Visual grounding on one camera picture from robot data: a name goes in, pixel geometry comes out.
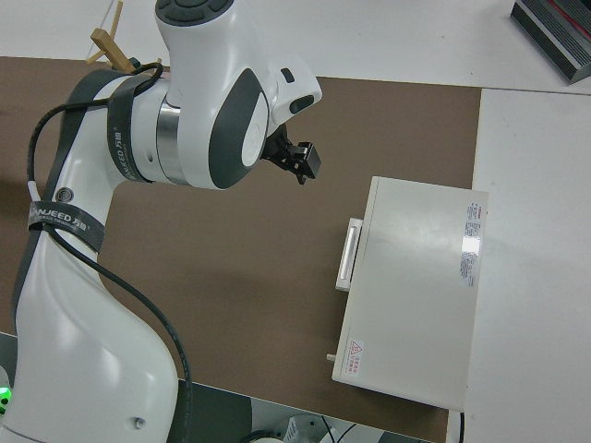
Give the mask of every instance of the green light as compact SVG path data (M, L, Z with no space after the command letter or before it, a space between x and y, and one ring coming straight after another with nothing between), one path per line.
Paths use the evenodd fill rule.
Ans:
M10 401L10 397L12 397L12 392L10 391L10 388L0 388L0 401L3 399L7 399L8 401Z

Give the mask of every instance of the white device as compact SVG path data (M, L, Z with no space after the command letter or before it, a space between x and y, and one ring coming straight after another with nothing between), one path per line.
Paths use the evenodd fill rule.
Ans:
M70 101L109 98L108 108L66 114L42 198L30 179L30 220L57 226L96 260L125 179L225 189L261 157L300 183L314 178L313 147L291 145L282 125L320 99L320 86L297 57L264 55L249 8L248 0L159 0L171 81L135 96L145 76L83 79ZM46 231L32 232L15 299L17 373L0 443L166 441L177 401L173 359L95 270Z
M334 380L464 410L487 199L373 178L358 248L345 242L339 278L355 265Z

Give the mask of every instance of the screw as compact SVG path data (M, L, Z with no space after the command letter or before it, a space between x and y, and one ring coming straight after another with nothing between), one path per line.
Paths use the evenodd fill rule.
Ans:
M136 429L141 429L146 425L146 421L143 418L136 418L135 424Z

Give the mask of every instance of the black button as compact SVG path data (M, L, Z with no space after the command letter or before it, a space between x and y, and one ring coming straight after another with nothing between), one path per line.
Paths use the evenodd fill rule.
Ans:
M307 95L294 100L292 104L289 105L289 110L292 112L292 114L297 114L301 110L308 108L310 104L314 104L313 95Z
M170 8L164 14L166 18L175 21L199 21L205 17L205 13L201 9L186 9L186 8Z
M207 3L207 0L176 0L176 3L182 7L195 7Z
M283 76L285 77L285 81L287 83L293 83L296 81L296 79L294 78L294 75L292 74L292 71L290 71L289 69L287 69L286 67L284 67L281 70L281 73L283 74Z
M213 12L218 12L219 10L223 9L223 7L227 5L227 3L228 0L210 0L207 6L209 6Z
M168 5L170 5L170 2L171 2L171 1L172 1L172 0L158 0L158 7L159 7L160 9L164 9L164 8L166 8Z

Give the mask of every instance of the black strap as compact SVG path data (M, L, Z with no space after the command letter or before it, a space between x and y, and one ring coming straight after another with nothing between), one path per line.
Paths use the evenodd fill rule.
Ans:
M111 158L119 172L134 182L148 182L142 177L133 159L131 149L131 111L136 88L146 81L145 76L134 76L125 80L111 95L107 112L107 140Z
M29 209L29 229L40 231L44 223L74 234L96 252L101 250L104 238L103 224L76 206L55 201L32 201Z

